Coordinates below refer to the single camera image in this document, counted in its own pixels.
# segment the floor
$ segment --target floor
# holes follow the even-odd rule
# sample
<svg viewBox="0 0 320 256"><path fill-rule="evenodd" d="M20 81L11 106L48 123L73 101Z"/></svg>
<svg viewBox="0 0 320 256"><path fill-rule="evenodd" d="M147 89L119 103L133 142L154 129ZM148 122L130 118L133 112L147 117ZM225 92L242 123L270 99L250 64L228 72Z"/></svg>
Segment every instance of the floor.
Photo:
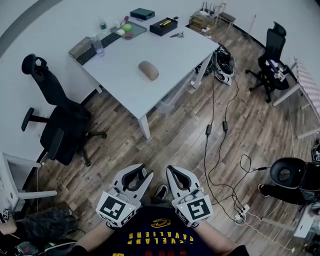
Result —
<svg viewBox="0 0 320 256"><path fill-rule="evenodd" d="M220 22L211 35L214 41L225 45L236 60L235 79L239 92L229 104L226 115L229 131L220 150L220 163L210 177L216 184L227 183L235 186L245 174L240 167L242 154L250 156L252 170L269 167L281 157L295 156L306 161L311 160L310 150L315 136L297 140L296 135L315 128L317 122L311 109L300 110L306 100L299 93L273 107L265 102L263 88L249 92L249 87L253 86L256 80L252 75L246 75L245 70L258 71L257 58L263 53L263 49L234 28L231 28L228 34L226 31L226 25ZM86 104L93 114L92 130L107 131L108 137L105 140L93 138L87 143L85 150L92 166L86 167L79 156L75 156L69 166L45 158L45 166L38 170L39 190L57 190L55 201L67 202L78 217L79 228L85 231L101 221L95 208L102 191L108 190L117 171L132 164L145 163L148 171L154 171L151 193L159 184L166 182L166 166L178 165L193 171L205 191L210 194L204 175L204 154L205 130L213 113L213 78L212 75L206 77L197 90L188 87L168 116L154 108L147 115L151 132L149 140L142 136L136 119L110 94L106 91L96 94ZM291 85L294 84L293 79L289 81ZM235 82L229 87L214 81L215 114L207 147L208 170L218 160L219 145L224 137L222 121L227 102L234 97L236 87ZM281 93L283 92L274 92L273 100ZM247 168L249 160L243 160ZM249 212L261 218L278 206L269 219L288 225L296 223L299 208L274 198L261 197L256 189L259 183L271 183L267 170L247 175L236 188L242 204L250 206ZM211 185L211 188L219 200L232 193L226 186ZM34 174L28 191L36 189L37 175ZM45 208L49 203L48 199L39 200L39 209ZM230 216L235 216L231 198L221 204ZM31 204L29 211L35 211L35 206L36 201ZM236 225L228 219L218 204L213 206L213 211L214 216L210 223L234 242L246 245L250 255L305 255L302 252L304 240L293 238L292 232L262 223L253 216L248 216L246 220L249 225L276 242L289 248L295 247L293 254L267 240L251 227Z"/></svg>

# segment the black box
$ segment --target black box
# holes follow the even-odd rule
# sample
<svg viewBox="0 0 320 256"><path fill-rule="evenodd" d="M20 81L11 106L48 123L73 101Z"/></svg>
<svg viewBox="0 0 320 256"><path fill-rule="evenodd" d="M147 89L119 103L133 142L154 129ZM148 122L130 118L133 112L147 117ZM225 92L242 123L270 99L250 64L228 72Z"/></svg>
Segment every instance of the black box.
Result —
<svg viewBox="0 0 320 256"><path fill-rule="evenodd" d="M160 24L170 20L171 22L163 27L160 26ZM150 25L150 32L157 34L158 36L163 36L166 33L176 29L178 27L178 21L172 19L172 18L165 18L163 20L160 20L157 23L154 23L153 25Z"/></svg>
<svg viewBox="0 0 320 256"><path fill-rule="evenodd" d="M153 10L138 8L133 11L130 11L130 16L146 21L154 17L155 12Z"/></svg>

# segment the chair base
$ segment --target chair base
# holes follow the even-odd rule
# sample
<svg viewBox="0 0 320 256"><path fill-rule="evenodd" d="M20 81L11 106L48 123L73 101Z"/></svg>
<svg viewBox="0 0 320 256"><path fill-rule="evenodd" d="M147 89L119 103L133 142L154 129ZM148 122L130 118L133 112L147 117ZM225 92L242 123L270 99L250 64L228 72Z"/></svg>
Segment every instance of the chair base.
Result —
<svg viewBox="0 0 320 256"><path fill-rule="evenodd" d="M106 139L107 138L107 133L104 132L104 131L92 131L92 132L89 132L89 131L86 131L84 134L84 139L83 139L83 144L79 145L78 147L78 153L82 156L82 158L84 159L84 162L85 162L85 165L87 167L90 167L92 165L92 163L89 161L88 157L87 157L87 154L85 152L85 149L84 149L84 146L86 144L86 142L91 138L91 137L95 137L95 136L101 136L102 139Z"/></svg>
<svg viewBox="0 0 320 256"><path fill-rule="evenodd" d="M263 78L263 76L260 74L260 73L254 73L253 71L247 69L245 70L245 73L248 74L252 74L254 77L256 77L260 83L256 84L254 87L251 87L249 88L249 91L252 92L254 91L255 89L261 87L261 86L264 86L264 89L265 89L265 92L266 92L266 95L267 95L267 99L265 100L266 103L270 103L271 102L271 95L270 95L270 92L273 92L275 89L274 88L269 88L268 86L268 82Z"/></svg>

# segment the shoe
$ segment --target shoe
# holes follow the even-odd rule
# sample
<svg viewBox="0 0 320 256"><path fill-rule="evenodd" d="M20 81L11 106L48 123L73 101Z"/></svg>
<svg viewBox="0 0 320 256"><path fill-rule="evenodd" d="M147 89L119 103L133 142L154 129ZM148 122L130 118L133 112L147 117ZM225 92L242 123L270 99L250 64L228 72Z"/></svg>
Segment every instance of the shoe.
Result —
<svg viewBox="0 0 320 256"><path fill-rule="evenodd" d="M267 198L269 195L268 195L268 194L263 194L263 193L261 192L261 188L262 188L263 186L264 186L263 184L259 184L258 187L257 187L257 189L259 190L261 196L263 196L264 198Z"/></svg>
<svg viewBox="0 0 320 256"><path fill-rule="evenodd" d="M155 194L154 194L154 198L161 198L162 200L164 200L166 198L166 196L168 195L168 186L165 184L161 184Z"/></svg>

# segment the keyboard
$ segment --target keyboard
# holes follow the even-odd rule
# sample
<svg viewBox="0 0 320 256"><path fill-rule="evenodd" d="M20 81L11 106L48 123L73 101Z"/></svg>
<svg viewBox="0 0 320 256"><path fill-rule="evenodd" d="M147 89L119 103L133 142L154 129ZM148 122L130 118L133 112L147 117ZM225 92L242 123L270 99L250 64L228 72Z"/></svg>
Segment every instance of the keyboard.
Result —
<svg viewBox="0 0 320 256"><path fill-rule="evenodd" d="M112 44L114 41L118 40L120 37L121 35L118 35L116 33L111 33L107 35L104 39L101 40L102 47L106 48L108 45ZM96 54L97 53L95 48L91 46L84 54L76 58L76 61L83 66L90 59L92 59Z"/></svg>

